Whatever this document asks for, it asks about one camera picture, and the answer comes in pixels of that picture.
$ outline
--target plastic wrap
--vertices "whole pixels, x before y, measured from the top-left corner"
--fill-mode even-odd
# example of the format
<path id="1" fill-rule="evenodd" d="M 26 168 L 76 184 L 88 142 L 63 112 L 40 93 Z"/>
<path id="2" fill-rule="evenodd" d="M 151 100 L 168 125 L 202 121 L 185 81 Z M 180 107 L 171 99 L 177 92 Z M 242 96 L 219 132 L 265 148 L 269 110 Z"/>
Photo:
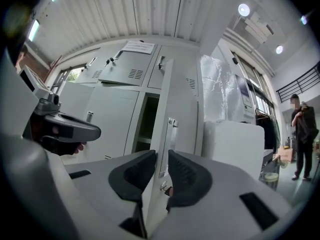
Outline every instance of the plastic wrap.
<path id="1" fill-rule="evenodd" d="M 244 118 L 243 98 L 235 75 L 222 59 L 207 55 L 200 59 L 204 121 L 241 122 Z"/>

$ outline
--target shoe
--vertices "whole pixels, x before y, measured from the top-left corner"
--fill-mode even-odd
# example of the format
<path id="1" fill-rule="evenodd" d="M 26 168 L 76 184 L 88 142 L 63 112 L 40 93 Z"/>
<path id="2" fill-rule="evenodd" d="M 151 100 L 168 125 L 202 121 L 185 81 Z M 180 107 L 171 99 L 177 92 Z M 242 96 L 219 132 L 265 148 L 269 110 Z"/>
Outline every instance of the shoe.
<path id="1" fill-rule="evenodd" d="M 306 182 L 310 182 L 311 181 L 311 177 L 310 176 L 303 177 L 303 180 L 306 181 Z"/>
<path id="2" fill-rule="evenodd" d="M 297 176 L 297 175 L 294 175 L 294 176 L 292 177 L 292 180 L 293 180 L 293 181 L 296 181 L 297 179 L 299 179 L 299 176 Z"/>

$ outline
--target open cabinet door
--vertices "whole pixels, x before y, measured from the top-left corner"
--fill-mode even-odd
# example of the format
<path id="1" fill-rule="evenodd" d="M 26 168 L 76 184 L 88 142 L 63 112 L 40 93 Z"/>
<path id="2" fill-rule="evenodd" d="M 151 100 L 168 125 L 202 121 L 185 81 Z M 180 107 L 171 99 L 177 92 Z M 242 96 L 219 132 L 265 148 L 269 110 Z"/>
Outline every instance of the open cabinet door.
<path id="1" fill-rule="evenodd" d="M 167 181 L 168 186 L 172 186 L 168 175 L 168 150 L 194 154 L 197 125 L 198 102 L 185 75 L 175 68 L 175 62 L 171 59 L 164 68 L 150 145 L 150 149 L 158 153 L 156 169 L 149 183 L 149 189 L 146 189 L 142 196 L 149 234 L 167 215 L 166 206 L 169 197 L 160 190 L 160 186 L 164 181 Z"/>

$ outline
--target brick wall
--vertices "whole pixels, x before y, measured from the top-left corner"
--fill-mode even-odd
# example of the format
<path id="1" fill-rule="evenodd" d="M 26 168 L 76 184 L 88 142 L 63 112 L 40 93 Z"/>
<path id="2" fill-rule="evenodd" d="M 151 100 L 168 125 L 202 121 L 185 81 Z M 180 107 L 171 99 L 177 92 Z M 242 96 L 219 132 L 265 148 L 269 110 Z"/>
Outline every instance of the brick wall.
<path id="1" fill-rule="evenodd" d="M 33 72 L 35 72 L 39 78 L 44 82 L 49 70 L 47 70 L 40 62 L 38 62 L 35 57 L 33 57 L 29 52 L 19 63 L 20 68 L 28 66 Z"/>

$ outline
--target standing person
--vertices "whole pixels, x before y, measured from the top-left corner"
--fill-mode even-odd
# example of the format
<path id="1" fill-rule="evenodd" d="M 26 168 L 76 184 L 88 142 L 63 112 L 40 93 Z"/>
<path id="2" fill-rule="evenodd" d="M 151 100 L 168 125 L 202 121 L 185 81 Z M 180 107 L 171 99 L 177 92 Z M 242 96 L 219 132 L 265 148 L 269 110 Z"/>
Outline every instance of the standing person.
<path id="1" fill-rule="evenodd" d="M 309 133 L 306 132 L 307 129 L 305 126 L 301 124 L 300 119 L 304 119 L 304 121 L 311 121 L 308 125 L 315 126 L 315 111 L 311 106 L 306 106 L 304 103 L 303 106 L 300 106 L 299 96 L 297 94 L 293 94 L 290 98 L 290 103 L 294 107 L 294 111 L 291 115 L 291 125 L 295 127 L 296 133 L 296 150 L 297 150 L 297 160 L 296 160 L 296 172 L 292 177 L 293 181 L 299 179 L 300 173 L 304 166 L 304 157 L 305 157 L 305 168 L 304 168 L 304 176 L 303 179 L 305 181 L 311 181 L 310 171 L 312 167 L 312 152 L 313 152 L 313 138 L 309 136 Z"/>
<path id="2" fill-rule="evenodd" d="M 21 71 L 21 67 L 19 65 L 19 62 L 27 55 L 28 53 L 28 48 L 24 45 L 22 47 L 22 50 L 20 51 L 19 53 L 19 57 L 18 59 L 16 60 L 16 63 L 15 63 L 15 69 L 16 69 L 16 72 L 19 74 L 20 71 Z"/>

